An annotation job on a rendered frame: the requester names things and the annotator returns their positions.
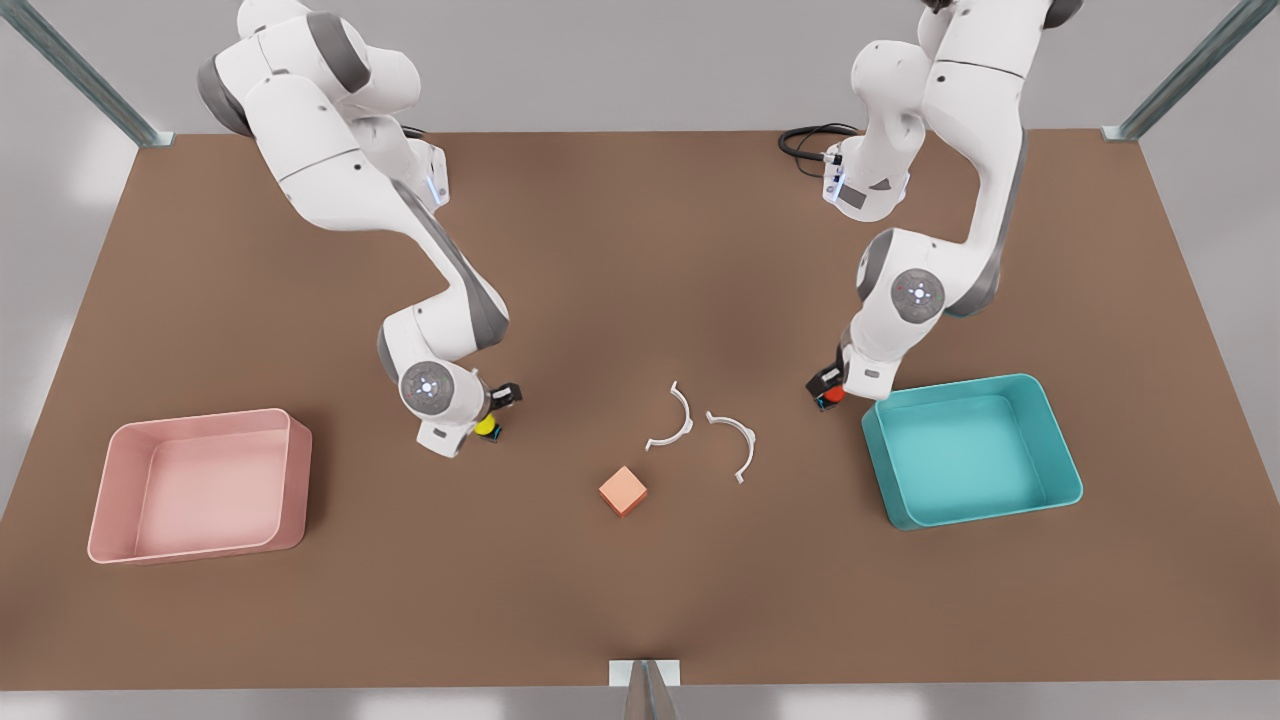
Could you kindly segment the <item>blue storage box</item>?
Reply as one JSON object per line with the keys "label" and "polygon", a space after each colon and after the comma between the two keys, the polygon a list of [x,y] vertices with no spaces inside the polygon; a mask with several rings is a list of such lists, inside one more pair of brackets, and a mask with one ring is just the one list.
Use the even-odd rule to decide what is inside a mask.
{"label": "blue storage box", "polygon": [[890,523],[919,530],[1057,509],[1084,488],[1028,374],[895,391],[861,419]]}

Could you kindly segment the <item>orange cube block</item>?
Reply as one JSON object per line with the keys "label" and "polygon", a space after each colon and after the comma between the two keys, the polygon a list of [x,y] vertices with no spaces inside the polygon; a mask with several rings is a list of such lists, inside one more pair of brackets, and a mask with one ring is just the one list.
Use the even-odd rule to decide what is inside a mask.
{"label": "orange cube block", "polygon": [[618,518],[626,518],[646,498],[648,488],[635,473],[622,466],[599,487],[599,495]]}

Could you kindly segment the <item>silver frame post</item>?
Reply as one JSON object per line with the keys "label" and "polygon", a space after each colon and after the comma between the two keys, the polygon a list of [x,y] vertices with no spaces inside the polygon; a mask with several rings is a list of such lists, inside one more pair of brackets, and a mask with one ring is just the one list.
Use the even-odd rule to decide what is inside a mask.
{"label": "silver frame post", "polygon": [[1139,141],[1279,8],[1280,0],[1239,0],[1125,120],[1101,128],[1103,138],[1108,142]]}
{"label": "silver frame post", "polygon": [[140,149],[173,145],[155,129],[28,0],[0,0],[0,17]]}
{"label": "silver frame post", "polygon": [[678,720],[669,694],[681,685],[676,659],[611,660],[609,687],[625,687],[623,720]]}

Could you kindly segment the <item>pink storage box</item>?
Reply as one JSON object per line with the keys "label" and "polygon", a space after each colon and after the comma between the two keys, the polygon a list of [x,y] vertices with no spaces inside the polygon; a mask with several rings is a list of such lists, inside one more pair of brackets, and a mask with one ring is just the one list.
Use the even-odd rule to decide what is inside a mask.
{"label": "pink storage box", "polygon": [[312,447],[279,407],[125,424],[108,445],[87,555],[150,565],[292,548]]}

